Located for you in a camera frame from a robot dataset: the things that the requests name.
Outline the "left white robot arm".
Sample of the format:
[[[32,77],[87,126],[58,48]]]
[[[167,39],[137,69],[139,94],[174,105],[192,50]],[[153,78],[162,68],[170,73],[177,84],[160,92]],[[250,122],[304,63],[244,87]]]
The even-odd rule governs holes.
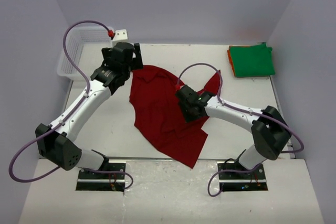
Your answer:
[[[97,108],[125,84],[133,70],[143,67],[138,43],[119,42],[112,48],[103,48],[102,55],[102,65],[68,109],[50,124],[40,124],[35,130],[42,157],[64,170],[89,169],[97,178],[108,175],[108,158],[97,151],[79,148],[75,140]]]

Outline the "red t shirt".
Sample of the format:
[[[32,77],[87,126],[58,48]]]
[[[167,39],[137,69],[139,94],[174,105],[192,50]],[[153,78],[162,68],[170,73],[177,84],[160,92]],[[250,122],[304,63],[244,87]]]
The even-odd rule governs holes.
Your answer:
[[[177,76],[157,66],[133,72],[130,103],[135,127],[159,152],[193,168],[208,137],[208,117],[186,123],[175,95]]]

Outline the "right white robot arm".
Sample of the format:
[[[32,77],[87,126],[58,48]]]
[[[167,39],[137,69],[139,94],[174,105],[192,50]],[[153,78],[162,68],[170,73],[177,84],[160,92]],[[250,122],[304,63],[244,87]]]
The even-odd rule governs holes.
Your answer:
[[[265,160],[276,160],[292,136],[288,125],[273,106],[249,108],[228,102],[208,91],[198,94],[187,85],[178,89],[175,95],[185,122],[207,116],[237,125],[252,134],[253,145],[235,161],[234,172],[239,178],[248,177]]]

